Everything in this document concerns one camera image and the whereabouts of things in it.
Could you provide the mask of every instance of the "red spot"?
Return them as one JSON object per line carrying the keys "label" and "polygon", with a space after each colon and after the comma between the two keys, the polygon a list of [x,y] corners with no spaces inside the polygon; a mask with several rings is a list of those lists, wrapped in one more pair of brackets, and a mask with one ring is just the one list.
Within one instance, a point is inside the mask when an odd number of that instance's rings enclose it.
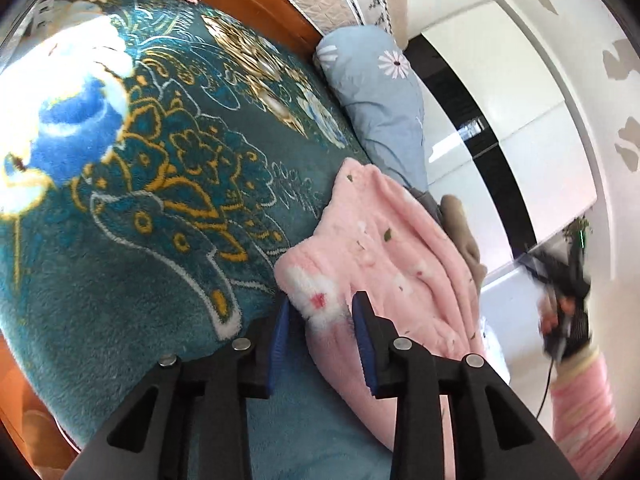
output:
{"label": "red spot", "polygon": [[311,303],[317,310],[324,308],[326,305],[324,294],[322,292],[318,292],[316,295],[312,296]]}

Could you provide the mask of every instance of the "white wall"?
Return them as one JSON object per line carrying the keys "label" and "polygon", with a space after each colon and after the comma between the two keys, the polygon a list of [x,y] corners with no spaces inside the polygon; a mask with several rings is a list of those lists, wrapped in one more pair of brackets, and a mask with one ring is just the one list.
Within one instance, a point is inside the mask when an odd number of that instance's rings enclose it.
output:
{"label": "white wall", "polygon": [[[482,1],[408,0],[410,37]],[[640,173],[631,171],[640,156],[640,133],[629,141],[618,132],[630,116],[640,121],[640,73],[633,70],[625,77],[624,67],[616,66],[621,54],[613,43],[625,35],[600,0],[548,2],[553,10],[541,0],[502,0],[547,51],[552,71],[564,79],[574,113],[580,114],[575,119],[581,123],[577,125],[598,191],[588,213],[594,231],[588,241],[593,277],[588,305],[594,339],[609,363],[620,425],[630,429],[640,416]],[[609,70],[614,78],[607,75],[604,57],[614,61],[610,65],[615,70]],[[627,57],[627,64],[640,67],[637,56]],[[629,150],[624,152],[628,163],[621,149]]]}

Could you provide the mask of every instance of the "blue pillow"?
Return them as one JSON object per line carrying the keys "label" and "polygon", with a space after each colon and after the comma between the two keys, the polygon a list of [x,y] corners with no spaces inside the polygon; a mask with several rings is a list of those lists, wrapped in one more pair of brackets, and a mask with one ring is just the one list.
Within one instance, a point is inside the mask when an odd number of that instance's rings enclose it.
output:
{"label": "blue pillow", "polygon": [[427,190],[422,92],[394,38],[374,25],[339,28],[316,59],[371,161],[403,186]]}

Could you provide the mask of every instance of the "metal screw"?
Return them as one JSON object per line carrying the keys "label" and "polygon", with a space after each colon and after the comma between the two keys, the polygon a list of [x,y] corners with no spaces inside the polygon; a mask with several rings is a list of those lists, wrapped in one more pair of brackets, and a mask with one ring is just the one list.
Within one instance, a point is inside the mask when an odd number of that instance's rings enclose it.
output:
{"label": "metal screw", "polygon": [[178,356],[176,354],[166,354],[158,360],[158,363],[162,368],[168,368],[175,365],[177,360]]}
{"label": "metal screw", "polygon": [[251,346],[251,341],[249,341],[245,337],[239,337],[238,339],[234,339],[234,341],[231,343],[231,347],[234,350],[239,350],[239,351],[248,350],[250,346]]}
{"label": "metal screw", "polygon": [[478,354],[469,354],[466,356],[466,364],[472,368],[482,368],[484,365],[484,359]]}
{"label": "metal screw", "polygon": [[394,346],[398,350],[408,350],[409,348],[411,348],[412,343],[410,339],[399,337],[398,339],[394,340]]}

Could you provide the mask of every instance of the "person's hand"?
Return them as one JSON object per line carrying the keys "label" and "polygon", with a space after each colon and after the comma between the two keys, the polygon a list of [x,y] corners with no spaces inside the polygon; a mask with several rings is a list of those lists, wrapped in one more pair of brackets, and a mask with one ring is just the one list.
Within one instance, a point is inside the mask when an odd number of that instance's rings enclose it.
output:
{"label": "person's hand", "polygon": [[558,306],[569,316],[575,314],[575,300],[573,298],[561,297],[556,301],[555,297],[550,297],[549,294],[545,294],[538,303],[540,333],[543,336],[549,334],[558,326]]}

